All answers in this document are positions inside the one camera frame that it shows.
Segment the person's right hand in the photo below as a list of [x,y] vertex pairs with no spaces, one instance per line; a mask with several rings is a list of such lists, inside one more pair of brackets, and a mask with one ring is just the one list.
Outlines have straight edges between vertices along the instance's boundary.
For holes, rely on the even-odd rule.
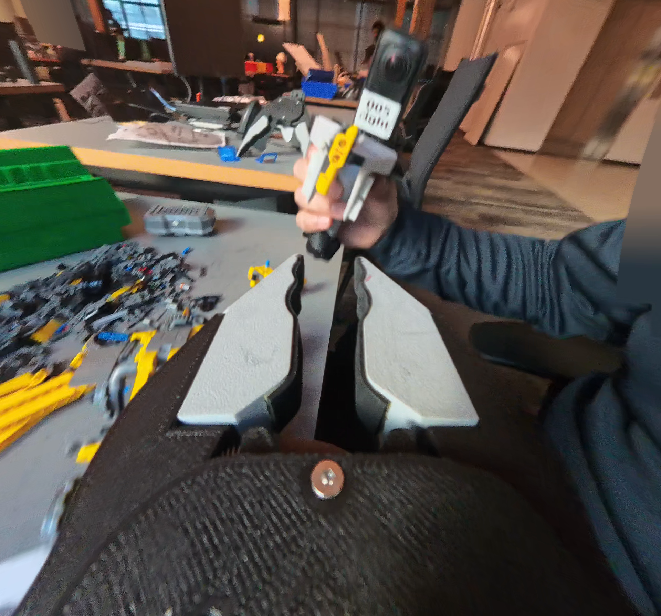
[[[343,221],[346,201],[343,184],[335,180],[324,196],[315,193],[308,200],[300,184],[294,193],[298,207],[295,221],[304,234],[327,232],[335,221]],[[368,197],[354,222],[342,223],[337,237],[348,248],[367,250],[380,240],[399,211],[396,183],[377,175]]]

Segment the printed paper sheet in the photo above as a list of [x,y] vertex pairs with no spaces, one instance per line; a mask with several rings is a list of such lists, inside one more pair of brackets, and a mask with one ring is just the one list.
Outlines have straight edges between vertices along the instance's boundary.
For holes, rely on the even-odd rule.
[[134,121],[120,123],[117,125],[116,131],[108,135],[106,140],[183,149],[216,150],[228,145],[224,132],[202,131],[179,122]]

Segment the spare grey black gripper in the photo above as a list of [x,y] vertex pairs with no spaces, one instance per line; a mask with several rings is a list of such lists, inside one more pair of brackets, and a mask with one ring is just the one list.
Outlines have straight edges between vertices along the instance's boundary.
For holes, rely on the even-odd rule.
[[309,148],[311,118],[306,108],[306,96],[299,88],[267,102],[257,109],[257,101],[245,110],[239,133],[243,140],[237,157],[243,158],[250,150],[263,153],[270,137],[280,133],[282,139],[300,149],[302,155]]

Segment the pile of toy building pieces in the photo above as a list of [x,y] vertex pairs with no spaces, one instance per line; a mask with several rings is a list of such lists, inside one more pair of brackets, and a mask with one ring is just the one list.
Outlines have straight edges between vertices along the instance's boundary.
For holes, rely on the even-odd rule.
[[203,292],[209,270],[191,252],[125,241],[2,291],[1,380],[51,367],[65,342],[204,323],[222,296]]

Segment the green plastic bin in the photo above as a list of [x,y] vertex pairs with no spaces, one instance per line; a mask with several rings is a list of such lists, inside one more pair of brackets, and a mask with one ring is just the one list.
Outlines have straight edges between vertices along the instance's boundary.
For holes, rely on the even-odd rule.
[[131,223],[111,185],[69,147],[1,151],[1,271],[120,242]]

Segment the blue plastic bin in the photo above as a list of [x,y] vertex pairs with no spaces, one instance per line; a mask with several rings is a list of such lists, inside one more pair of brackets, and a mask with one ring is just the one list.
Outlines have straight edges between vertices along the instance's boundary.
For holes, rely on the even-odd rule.
[[334,71],[310,68],[302,77],[301,89],[307,98],[334,99],[338,92]]

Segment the wooden-edged table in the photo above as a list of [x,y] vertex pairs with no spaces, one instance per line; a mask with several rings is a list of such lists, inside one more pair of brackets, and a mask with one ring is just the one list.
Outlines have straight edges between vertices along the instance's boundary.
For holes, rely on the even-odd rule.
[[271,141],[274,163],[253,156],[223,162],[216,149],[185,149],[135,141],[108,140],[118,126],[109,117],[81,119],[1,133],[1,149],[69,147],[91,173],[121,187],[174,190],[177,186],[209,185],[240,191],[294,192],[300,182],[293,166],[300,153],[283,141]]

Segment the person's right forearm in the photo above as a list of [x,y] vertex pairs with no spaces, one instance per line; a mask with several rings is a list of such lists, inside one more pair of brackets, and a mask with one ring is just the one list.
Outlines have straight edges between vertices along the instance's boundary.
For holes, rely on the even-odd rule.
[[389,182],[371,197],[369,251],[388,275],[556,338],[660,349],[650,306],[616,294],[625,220],[544,240],[467,229],[401,201]]

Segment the yellow toy beam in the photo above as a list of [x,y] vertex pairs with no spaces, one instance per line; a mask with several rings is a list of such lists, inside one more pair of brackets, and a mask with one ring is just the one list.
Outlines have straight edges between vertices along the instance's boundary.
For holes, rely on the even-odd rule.
[[319,171],[313,192],[326,196],[331,184],[335,182],[340,170],[344,167],[352,147],[358,137],[359,128],[353,124],[337,132],[326,150],[326,157],[322,161],[323,168]]

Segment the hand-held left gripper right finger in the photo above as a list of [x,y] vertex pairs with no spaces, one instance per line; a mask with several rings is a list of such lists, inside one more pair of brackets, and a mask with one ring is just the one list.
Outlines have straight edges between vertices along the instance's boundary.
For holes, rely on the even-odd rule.
[[365,257],[354,261],[354,290],[355,411],[376,446],[400,431],[417,439],[476,429],[479,415],[428,308]]

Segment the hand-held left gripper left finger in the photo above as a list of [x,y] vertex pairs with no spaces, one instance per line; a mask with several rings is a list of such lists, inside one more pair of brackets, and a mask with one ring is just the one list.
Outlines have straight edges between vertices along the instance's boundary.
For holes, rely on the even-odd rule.
[[187,426],[285,428],[302,403],[304,258],[229,306],[177,413]]

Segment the grey plastic case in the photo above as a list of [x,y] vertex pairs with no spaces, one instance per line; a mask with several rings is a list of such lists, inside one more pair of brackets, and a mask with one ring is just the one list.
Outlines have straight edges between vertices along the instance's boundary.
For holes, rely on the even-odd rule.
[[156,205],[143,215],[145,232],[157,237],[207,237],[216,221],[213,210],[204,206]]

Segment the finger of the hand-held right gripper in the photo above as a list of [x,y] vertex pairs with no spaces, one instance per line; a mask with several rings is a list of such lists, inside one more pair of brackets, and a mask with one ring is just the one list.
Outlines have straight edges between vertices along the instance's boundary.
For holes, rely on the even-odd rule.
[[343,222],[357,220],[376,174],[385,171],[384,147],[354,147],[343,166]]
[[340,122],[327,117],[315,116],[309,132],[307,165],[304,170],[302,195],[310,202],[315,194],[325,196],[340,172],[341,167],[332,162],[331,149],[337,135],[344,131]]

